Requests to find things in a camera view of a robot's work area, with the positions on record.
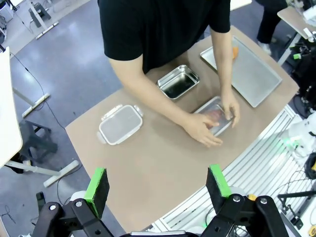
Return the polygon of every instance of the black t-shirt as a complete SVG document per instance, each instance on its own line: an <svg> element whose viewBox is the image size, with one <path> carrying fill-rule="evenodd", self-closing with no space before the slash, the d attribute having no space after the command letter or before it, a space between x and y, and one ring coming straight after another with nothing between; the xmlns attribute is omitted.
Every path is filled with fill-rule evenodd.
<svg viewBox="0 0 316 237"><path fill-rule="evenodd" d="M99 0L105 54L128 61L143 54L143 71L187 51L207 25L230 30L230 0Z"/></svg>

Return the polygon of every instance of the screw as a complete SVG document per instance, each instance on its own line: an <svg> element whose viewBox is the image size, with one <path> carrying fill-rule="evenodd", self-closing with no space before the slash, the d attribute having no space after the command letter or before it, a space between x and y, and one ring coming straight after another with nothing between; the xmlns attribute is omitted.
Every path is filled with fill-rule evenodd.
<svg viewBox="0 0 316 237"><path fill-rule="evenodd" d="M266 198L262 198L262 199L260 200L260 202L261 202L262 204L267 204L267 203L268 203L268 201L267 201Z"/></svg>
<svg viewBox="0 0 316 237"><path fill-rule="evenodd" d="M77 201L76 202L76 207L81 207L82 206L82 202L81 201Z"/></svg>
<svg viewBox="0 0 316 237"><path fill-rule="evenodd" d="M233 197L233 200L234 200L235 202L239 202L239 201L240 201L240 197L239 197L239 196L234 196L234 197Z"/></svg>

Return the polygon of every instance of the silver baking tray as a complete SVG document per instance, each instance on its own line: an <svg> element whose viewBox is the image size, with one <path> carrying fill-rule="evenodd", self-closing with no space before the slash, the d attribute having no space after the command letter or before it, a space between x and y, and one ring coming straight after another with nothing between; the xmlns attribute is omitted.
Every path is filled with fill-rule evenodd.
<svg viewBox="0 0 316 237"><path fill-rule="evenodd" d="M175 100L198 83L198 75L187 65L181 65L159 79L157 86L169 99Z"/></svg>
<svg viewBox="0 0 316 237"><path fill-rule="evenodd" d="M233 37L233 46L239 48L239 53L233 64L232 85L255 108L282 82L282 78L236 37ZM217 69L213 47L200 56Z"/></svg>
<svg viewBox="0 0 316 237"><path fill-rule="evenodd" d="M219 126L217 127L212 127L210 128L210 132L213 133L213 135L215 137L217 137L218 135L220 135L226 128L229 127L229 125L231 125L233 118L230 118L229 120L227 120L225 118L225 113L223 110L223 105L222 105L222 101L221 101L221 97L216 96L213 99L211 99L210 101L208 101L206 104L204 104L202 107L200 107L198 110L196 110L194 113L195 114L207 114L208 112L211 111L220 111L220 117L218 119L218 123Z"/></svg>

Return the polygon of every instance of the hand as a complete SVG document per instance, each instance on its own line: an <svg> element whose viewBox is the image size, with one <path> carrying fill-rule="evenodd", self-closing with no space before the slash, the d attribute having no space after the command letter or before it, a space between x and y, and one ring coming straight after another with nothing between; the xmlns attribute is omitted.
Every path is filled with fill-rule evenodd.
<svg viewBox="0 0 316 237"><path fill-rule="evenodd" d="M213 122L207 115L188 114L182 127L184 130L198 142L203 143L207 147L220 146L223 141L215 137L207 128L207 126L218 126L217 122Z"/></svg>
<svg viewBox="0 0 316 237"><path fill-rule="evenodd" d="M232 127L239 122L240 119L240 109L239 103L237 102L235 96L233 95L233 91L231 88L222 91L222 103L223 109L225 112L225 117L227 120L231 118L231 111L233 112L234 120Z"/></svg>

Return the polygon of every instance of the black pants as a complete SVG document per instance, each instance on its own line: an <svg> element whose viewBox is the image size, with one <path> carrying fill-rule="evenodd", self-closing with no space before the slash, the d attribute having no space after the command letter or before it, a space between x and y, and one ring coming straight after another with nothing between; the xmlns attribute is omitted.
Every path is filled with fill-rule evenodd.
<svg viewBox="0 0 316 237"><path fill-rule="evenodd" d="M280 22L281 18L277 16L279 11L264 8L262 21L260 24L257 40L261 43L271 43L272 35Z"/></svg>

